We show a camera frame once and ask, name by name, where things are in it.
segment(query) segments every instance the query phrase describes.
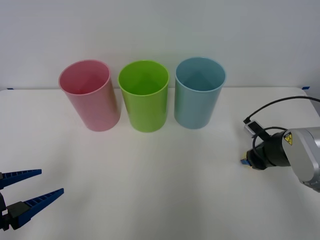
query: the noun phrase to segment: white wall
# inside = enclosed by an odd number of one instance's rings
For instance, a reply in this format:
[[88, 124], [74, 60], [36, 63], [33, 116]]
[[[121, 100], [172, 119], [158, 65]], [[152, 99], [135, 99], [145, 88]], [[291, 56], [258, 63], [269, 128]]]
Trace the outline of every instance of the white wall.
[[0, 88], [57, 88], [82, 59], [116, 83], [131, 61], [208, 56], [227, 86], [320, 79], [320, 0], [0, 0]]

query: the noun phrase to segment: warning sticker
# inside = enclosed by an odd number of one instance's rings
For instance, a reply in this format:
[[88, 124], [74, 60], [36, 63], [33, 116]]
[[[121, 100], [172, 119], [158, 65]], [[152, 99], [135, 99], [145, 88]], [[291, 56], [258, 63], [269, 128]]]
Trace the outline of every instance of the warning sticker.
[[290, 145], [292, 145], [292, 134], [288, 132], [286, 135], [283, 136], [284, 140], [286, 140]]

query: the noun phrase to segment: white table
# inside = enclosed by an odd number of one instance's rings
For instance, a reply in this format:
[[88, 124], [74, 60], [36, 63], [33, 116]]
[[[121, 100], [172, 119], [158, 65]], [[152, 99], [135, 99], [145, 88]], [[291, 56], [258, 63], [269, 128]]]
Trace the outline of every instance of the white table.
[[[210, 123], [199, 130], [174, 119], [134, 130], [120, 91], [121, 118], [109, 131], [85, 128], [60, 90], [0, 92], [0, 171], [42, 169], [1, 191], [7, 205], [65, 188], [65, 194], [1, 240], [315, 240], [320, 194], [290, 167], [240, 164], [251, 148], [243, 119], [298, 88], [224, 88]], [[258, 113], [264, 127], [320, 126], [308, 100]]]

